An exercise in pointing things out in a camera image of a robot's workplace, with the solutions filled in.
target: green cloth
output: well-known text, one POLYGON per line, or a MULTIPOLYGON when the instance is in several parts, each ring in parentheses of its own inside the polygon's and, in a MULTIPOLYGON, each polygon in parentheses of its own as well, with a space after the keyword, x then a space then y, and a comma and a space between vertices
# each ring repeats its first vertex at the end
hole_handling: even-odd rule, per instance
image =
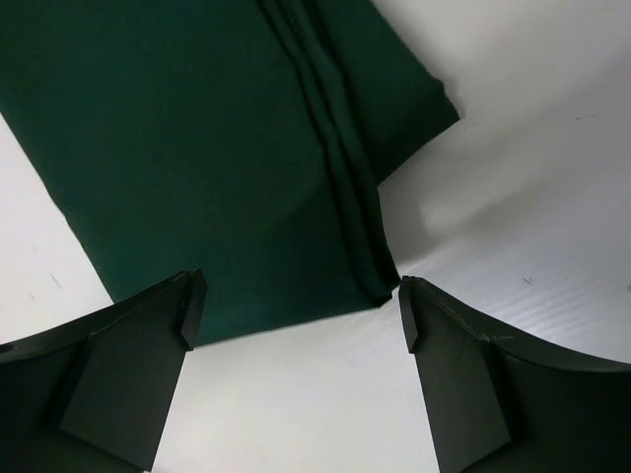
POLYGON ((457 120, 368 0, 20 0, 0 107, 115 301, 201 268, 199 344, 398 284, 376 184, 457 120))

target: white background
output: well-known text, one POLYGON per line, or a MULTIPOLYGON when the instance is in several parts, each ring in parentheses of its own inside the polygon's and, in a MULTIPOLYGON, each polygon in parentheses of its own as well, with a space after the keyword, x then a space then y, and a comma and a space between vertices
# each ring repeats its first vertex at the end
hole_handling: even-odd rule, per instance
MULTIPOLYGON (((377 3, 464 116, 380 188, 401 272, 631 362, 631 3, 377 3)), ((0 245, 0 343, 110 303, 4 123, 0 245)), ((396 304, 188 355, 154 471, 438 471, 396 304)))

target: dark green fabric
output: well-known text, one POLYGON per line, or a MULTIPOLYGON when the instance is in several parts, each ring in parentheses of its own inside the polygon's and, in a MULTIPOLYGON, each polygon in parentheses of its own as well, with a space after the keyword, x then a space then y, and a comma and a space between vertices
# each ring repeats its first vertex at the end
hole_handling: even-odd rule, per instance
POLYGON ((0 1, 0 106, 107 290, 200 267, 200 344, 373 307, 376 184, 457 120, 368 0, 0 1))

